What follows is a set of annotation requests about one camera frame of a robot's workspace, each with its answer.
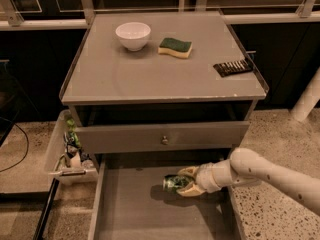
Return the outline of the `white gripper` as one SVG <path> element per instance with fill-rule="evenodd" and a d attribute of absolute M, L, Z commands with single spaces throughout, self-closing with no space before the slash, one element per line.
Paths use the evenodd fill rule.
<path fill-rule="evenodd" d="M 183 197 L 196 197 L 203 193 L 213 193 L 221 190 L 213 176 L 213 163 L 190 166 L 178 171 L 178 175 L 195 178 L 196 183 L 189 183 L 186 187 L 178 189 L 177 193 Z"/>

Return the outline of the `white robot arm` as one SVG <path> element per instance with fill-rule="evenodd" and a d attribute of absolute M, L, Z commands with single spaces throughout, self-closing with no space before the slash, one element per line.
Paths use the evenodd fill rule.
<path fill-rule="evenodd" d="M 247 148 L 235 148 L 227 160 L 181 169 L 192 181 L 177 193 L 184 197 L 213 193 L 228 186 L 264 181 L 313 213 L 320 215 L 320 180 L 276 165 Z"/>

